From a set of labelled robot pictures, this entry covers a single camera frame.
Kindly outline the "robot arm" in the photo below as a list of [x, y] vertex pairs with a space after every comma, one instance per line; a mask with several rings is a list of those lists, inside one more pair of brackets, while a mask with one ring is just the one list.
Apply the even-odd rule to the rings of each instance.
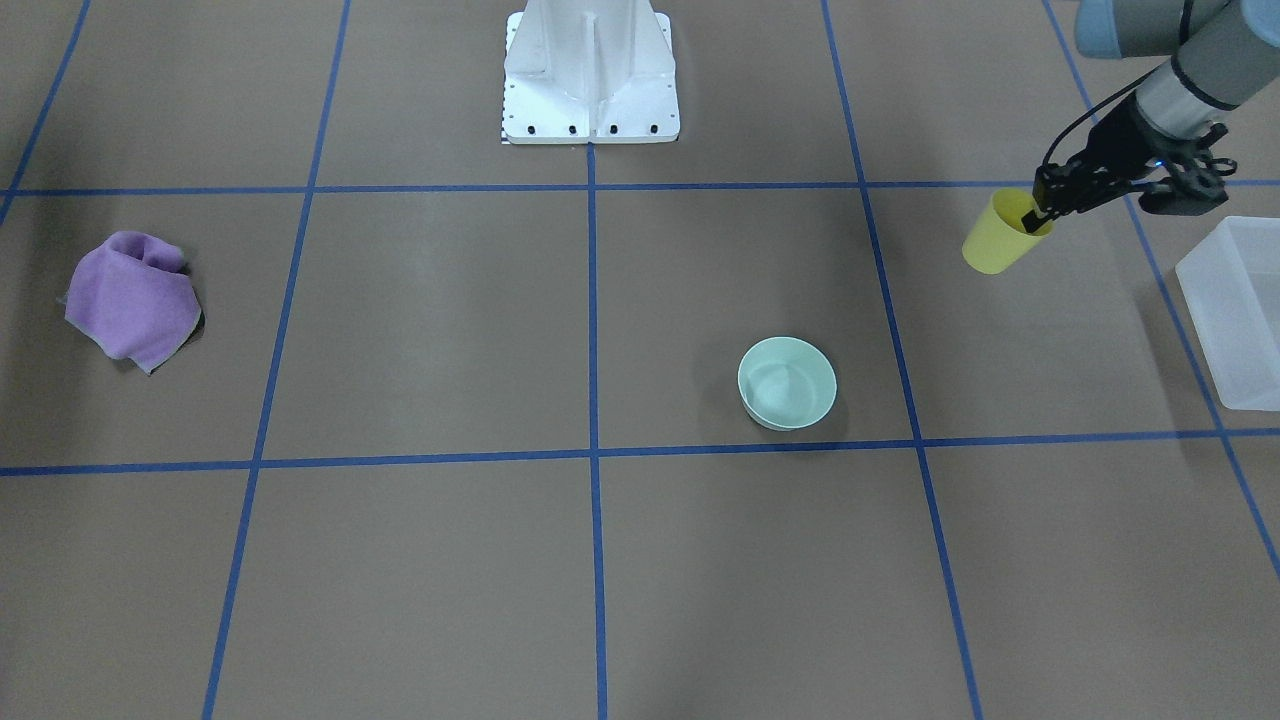
[[1016, 228], [1034, 234], [1129, 193], [1164, 217], [1225, 204], [1236, 164], [1212, 147], [1226, 117], [1277, 78], [1277, 3], [1083, 1], [1075, 44], [1088, 58], [1160, 64], [1100, 104], [1080, 151], [1064, 163], [1043, 159]]

